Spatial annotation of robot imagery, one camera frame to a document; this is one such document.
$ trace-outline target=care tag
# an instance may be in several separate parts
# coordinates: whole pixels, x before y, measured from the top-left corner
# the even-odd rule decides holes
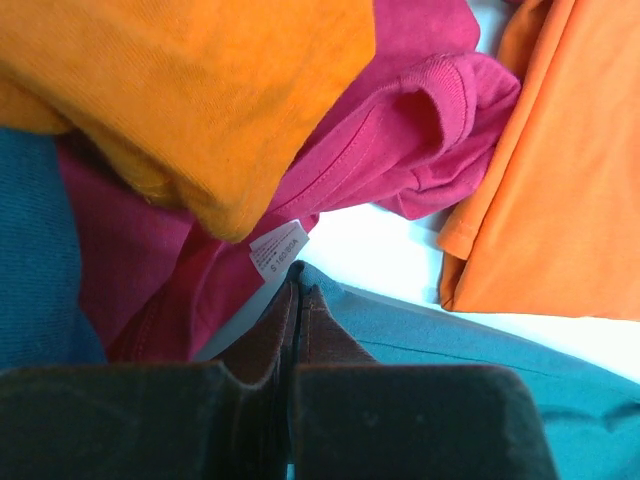
[[[291,226],[297,223],[300,225],[299,220],[294,220],[293,222],[285,223],[284,225],[280,225],[278,228],[271,230],[269,233],[265,233],[259,238],[256,238],[253,242],[249,244],[252,252],[255,252],[259,248],[263,247],[269,240],[279,239],[281,236],[286,234],[289,230],[291,230]]]
[[[254,240],[249,257],[264,281],[270,282],[289,268],[308,241],[300,222],[287,223]]]

